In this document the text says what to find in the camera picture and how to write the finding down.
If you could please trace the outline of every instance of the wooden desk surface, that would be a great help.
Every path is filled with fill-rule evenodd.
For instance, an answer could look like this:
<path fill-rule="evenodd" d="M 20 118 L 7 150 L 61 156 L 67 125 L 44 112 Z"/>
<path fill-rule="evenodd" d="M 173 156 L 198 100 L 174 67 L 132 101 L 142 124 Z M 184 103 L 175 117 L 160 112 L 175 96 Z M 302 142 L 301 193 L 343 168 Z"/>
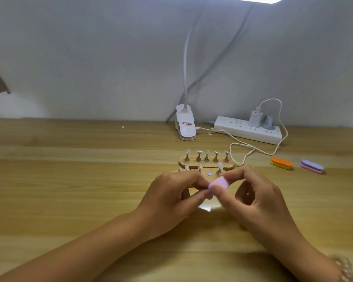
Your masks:
<path fill-rule="evenodd" d="M 232 142 L 198 132 L 186 142 L 173 124 L 0 119 L 0 274 L 134 209 L 158 174 L 176 170 L 186 149 L 223 152 Z M 316 161 L 327 175 L 276 168 L 261 154 L 247 163 L 280 187 L 311 243 L 353 262 L 353 129 L 289 133 L 278 155 L 294 166 L 301 158 Z M 239 160 L 247 152 L 235 151 Z M 99 280 L 294 281 L 215 199 Z"/>

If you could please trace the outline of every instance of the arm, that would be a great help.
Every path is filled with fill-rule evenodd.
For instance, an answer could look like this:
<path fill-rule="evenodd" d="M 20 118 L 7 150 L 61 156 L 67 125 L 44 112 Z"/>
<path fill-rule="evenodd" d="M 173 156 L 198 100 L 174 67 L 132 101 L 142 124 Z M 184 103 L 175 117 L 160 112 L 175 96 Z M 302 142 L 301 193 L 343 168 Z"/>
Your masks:
<path fill-rule="evenodd" d="M 190 196 L 188 187 L 200 189 Z M 140 205 L 112 221 L 0 276 L 0 282 L 90 282 L 118 258 L 170 231 L 212 195 L 198 171 L 164 173 Z"/>
<path fill-rule="evenodd" d="M 298 280 L 341 282 L 341 267 L 303 237 L 276 185 L 250 166 L 222 176 L 230 184 L 245 180 L 235 197 L 220 186 L 211 187 L 213 195 Z"/>

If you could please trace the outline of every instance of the white power strip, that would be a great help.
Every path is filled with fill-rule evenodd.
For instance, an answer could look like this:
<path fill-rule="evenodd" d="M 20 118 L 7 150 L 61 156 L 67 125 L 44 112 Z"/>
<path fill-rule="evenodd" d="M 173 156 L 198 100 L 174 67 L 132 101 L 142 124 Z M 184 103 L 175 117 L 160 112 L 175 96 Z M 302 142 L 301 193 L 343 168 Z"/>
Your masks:
<path fill-rule="evenodd" d="M 252 139 L 277 145 L 282 140 L 280 127 L 267 130 L 263 127 L 250 127 L 248 121 L 218 116 L 214 126 L 215 130 L 224 130 L 233 136 Z"/>

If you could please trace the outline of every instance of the hand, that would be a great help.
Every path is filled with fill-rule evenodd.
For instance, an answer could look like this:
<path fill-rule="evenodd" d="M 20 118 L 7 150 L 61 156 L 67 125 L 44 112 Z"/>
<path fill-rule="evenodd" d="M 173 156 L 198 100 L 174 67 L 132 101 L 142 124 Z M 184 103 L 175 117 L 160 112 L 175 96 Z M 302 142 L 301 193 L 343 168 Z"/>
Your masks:
<path fill-rule="evenodd" d="M 262 173 L 245 165 L 222 176 L 230 184 L 245 179 L 235 197 L 220 186 L 212 186 L 211 190 L 221 205 L 268 251 L 275 254 L 304 239 L 289 213 L 280 189 Z"/>
<path fill-rule="evenodd" d="M 146 220 L 147 239 L 158 237 L 188 218 L 205 199 L 212 199 L 209 182 L 198 170 L 159 175 L 135 210 Z M 190 196 L 189 187 L 199 191 Z"/>

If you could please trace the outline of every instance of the cable connector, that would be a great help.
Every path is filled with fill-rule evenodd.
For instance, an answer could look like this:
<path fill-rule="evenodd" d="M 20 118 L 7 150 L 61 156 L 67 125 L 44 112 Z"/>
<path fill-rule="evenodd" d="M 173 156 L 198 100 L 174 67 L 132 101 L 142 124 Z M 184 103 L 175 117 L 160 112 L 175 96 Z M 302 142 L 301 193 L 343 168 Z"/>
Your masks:
<path fill-rule="evenodd" d="M 261 111 L 261 107 L 256 107 L 256 109 L 252 111 L 248 121 L 250 127 L 260 127 L 263 118 L 263 113 Z"/>

